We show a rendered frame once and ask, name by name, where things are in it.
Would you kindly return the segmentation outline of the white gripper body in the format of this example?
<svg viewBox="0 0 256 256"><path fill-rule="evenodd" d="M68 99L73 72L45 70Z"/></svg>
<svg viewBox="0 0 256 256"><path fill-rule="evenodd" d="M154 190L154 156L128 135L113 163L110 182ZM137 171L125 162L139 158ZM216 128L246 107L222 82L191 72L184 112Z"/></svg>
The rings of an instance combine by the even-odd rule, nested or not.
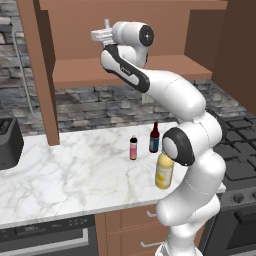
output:
<svg viewBox="0 0 256 256"><path fill-rule="evenodd" d="M93 41L112 41L113 40L113 34L111 28L105 28L100 30L93 30L91 32L91 39Z"/></svg>

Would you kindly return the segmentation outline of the brown wooden cabinet door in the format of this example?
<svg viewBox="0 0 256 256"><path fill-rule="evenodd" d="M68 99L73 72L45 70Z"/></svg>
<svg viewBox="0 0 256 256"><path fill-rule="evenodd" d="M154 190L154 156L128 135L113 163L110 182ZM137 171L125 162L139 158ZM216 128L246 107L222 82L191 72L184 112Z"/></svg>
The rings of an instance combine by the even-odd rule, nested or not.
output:
<svg viewBox="0 0 256 256"><path fill-rule="evenodd" d="M50 146L58 145L59 132L53 69L56 58L49 15L39 0L16 0L34 76L44 129Z"/></svg>
<svg viewBox="0 0 256 256"><path fill-rule="evenodd" d="M229 0L212 80L256 115L256 0Z"/></svg>

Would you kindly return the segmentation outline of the small pink drink bottle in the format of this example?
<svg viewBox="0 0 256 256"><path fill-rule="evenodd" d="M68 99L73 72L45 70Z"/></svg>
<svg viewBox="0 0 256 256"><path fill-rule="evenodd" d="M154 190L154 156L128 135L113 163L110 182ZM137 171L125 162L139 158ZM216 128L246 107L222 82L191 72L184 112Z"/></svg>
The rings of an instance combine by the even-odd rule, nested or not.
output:
<svg viewBox="0 0 256 256"><path fill-rule="evenodd" d="M137 159L137 138L133 135L130 139L130 159L136 160Z"/></svg>

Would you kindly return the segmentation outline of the dark brown beer bottle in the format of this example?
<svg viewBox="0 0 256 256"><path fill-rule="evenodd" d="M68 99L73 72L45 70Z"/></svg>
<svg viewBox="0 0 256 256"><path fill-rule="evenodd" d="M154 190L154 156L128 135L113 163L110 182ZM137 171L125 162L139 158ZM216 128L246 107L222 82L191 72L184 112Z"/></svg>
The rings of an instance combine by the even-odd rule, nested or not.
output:
<svg viewBox="0 0 256 256"><path fill-rule="evenodd" d="M158 123L155 122L153 130L150 133L149 151L151 153L156 153L158 151L159 137L160 137L160 133L158 131Z"/></svg>

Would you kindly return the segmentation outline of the black toaster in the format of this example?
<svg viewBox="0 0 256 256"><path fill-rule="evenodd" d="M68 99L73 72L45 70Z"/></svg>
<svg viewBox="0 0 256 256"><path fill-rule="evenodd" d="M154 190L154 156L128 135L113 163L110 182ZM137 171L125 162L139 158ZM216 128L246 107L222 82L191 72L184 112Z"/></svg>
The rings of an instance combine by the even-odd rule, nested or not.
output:
<svg viewBox="0 0 256 256"><path fill-rule="evenodd" d="M0 170L15 167L24 146L16 118L0 118Z"/></svg>

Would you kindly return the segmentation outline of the yellow juice bottle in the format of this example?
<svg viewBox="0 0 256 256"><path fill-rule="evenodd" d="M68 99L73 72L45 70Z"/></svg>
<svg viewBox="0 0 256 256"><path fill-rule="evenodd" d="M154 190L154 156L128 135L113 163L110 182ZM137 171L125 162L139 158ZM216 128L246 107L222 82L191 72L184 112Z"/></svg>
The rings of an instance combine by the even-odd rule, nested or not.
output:
<svg viewBox="0 0 256 256"><path fill-rule="evenodd" d="M174 161L166 154L161 153L158 157L155 173L155 184L158 188L168 189L172 182Z"/></svg>

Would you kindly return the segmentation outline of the brown wooden drawer front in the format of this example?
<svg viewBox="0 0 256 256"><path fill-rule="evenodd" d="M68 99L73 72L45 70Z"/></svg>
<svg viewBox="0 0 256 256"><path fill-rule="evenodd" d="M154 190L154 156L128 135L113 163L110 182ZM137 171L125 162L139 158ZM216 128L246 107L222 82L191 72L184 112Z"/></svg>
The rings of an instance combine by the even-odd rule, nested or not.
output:
<svg viewBox="0 0 256 256"><path fill-rule="evenodd" d="M164 226L153 226L139 230L130 231L121 236L121 249L119 256L133 256L135 254L155 253L159 246L143 248L140 242L154 243L163 242L168 235L168 228Z"/></svg>
<svg viewBox="0 0 256 256"><path fill-rule="evenodd" d="M122 210L120 213L121 227L131 228L135 226L159 224L157 217L148 217L146 211L156 214L156 205L153 204Z"/></svg>

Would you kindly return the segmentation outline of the black stove with oven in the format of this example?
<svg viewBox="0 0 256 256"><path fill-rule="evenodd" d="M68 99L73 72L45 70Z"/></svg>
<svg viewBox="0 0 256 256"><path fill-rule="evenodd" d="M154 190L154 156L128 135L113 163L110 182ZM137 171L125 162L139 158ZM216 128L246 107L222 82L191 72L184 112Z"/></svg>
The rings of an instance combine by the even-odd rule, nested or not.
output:
<svg viewBox="0 0 256 256"><path fill-rule="evenodd" d="M204 256L256 256L256 223L241 225L236 211L256 211L256 200L251 193L256 190L256 116L225 118L227 135L214 147L226 162L222 183L226 190L217 196L220 212L205 225L199 250ZM242 194L243 201L233 201Z"/></svg>

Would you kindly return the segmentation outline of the black dishwasher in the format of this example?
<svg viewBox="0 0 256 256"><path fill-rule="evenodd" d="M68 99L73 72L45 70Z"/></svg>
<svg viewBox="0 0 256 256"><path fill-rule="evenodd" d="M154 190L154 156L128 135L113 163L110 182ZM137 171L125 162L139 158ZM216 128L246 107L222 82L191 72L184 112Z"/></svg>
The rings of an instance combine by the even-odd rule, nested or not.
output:
<svg viewBox="0 0 256 256"><path fill-rule="evenodd" d="M0 229L0 256L98 256L94 215Z"/></svg>

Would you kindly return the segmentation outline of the open wooden wall cabinet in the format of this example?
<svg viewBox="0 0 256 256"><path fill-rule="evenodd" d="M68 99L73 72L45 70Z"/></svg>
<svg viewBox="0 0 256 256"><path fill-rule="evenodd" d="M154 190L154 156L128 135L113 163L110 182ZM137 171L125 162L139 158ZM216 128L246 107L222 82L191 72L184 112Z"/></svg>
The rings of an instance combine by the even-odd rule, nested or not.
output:
<svg viewBox="0 0 256 256"><path fill-rule="evenodd" d="M225 0L39 0L55 53L54 86L121 83L102 69L102 44L91 39L91 32L102 29L106 19L152 27L148 69L170 70L187 79L209 78L226 7Z"/></svg>

